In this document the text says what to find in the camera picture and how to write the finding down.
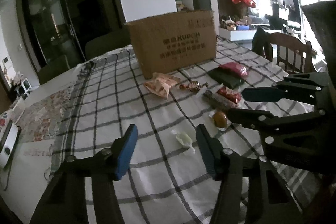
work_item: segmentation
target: red snack package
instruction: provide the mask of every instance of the red snack package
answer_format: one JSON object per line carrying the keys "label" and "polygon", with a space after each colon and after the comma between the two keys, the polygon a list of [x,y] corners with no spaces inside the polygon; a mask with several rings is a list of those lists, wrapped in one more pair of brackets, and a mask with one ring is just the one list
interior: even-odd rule
{"label": "red snack package", "polygon": [[237,63],[237,62],[230,62],[224,65],[219,66],[221,69],[232,72],[235,76],[245,79],[249,73],[245,66]]}
{"label": "red snack package", "polygon": [[229,89],[226,86],[217,91],[217,93],[224,96],[226,99],[229,99],[236,105],[238,105],[238,103],[242,99],[242,95],[239,92]]}

